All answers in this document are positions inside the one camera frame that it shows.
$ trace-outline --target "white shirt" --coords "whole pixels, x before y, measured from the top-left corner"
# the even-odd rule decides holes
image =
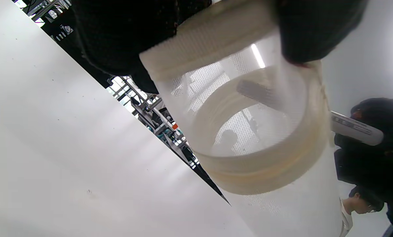
[[[339,235],[339,237],[345,237],[348,232],[351,230],[351,228],[353,227],[353,218],[350,214],[347,213],[347,211],[344,208],[344,204],[341,201],[341,212],[342,212],[342,230],[341,230],[341,234]]]

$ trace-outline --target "white device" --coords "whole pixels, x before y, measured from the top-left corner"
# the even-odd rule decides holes
[[[381,130],[331,111],[332,131],[354,138],[368,145],[378,145],[384,134]]]

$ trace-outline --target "plastic container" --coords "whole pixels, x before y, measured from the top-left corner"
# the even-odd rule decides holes
[[[265,0],[228,0],[140,55],[170,114],[259,236],[339,236],[320,62],[282,60]]]

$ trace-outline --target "white wall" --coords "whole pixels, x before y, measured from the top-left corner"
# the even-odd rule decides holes
[[[0,0],[0,237],[251,236],[204,181]]]
[[[324,81],[333,111],[371,97],[393,98],[393,0],[370,0],[362,23],[323,60]],[[342,198],[352,185],[341,182]],[[389,226],[386,207],[379,213],[353,214],[348,237],[381,237]]]

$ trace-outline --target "person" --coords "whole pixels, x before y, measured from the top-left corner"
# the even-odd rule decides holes
[[[341,200],[341,212],[343,228],[340,237],[345,237],[353,227],[351,213],[365,214],[379,212],[383,208],[383,201],[378,199],[372,192],[356,186],[351,190],[347,199]]]
[[[351,111],[351,118],[384,133],[381,144],[369,146],[353,138],[335,135],[335,165],[338,179],[373,192],[388,206],[393,225],[393,99],[366,99]]]

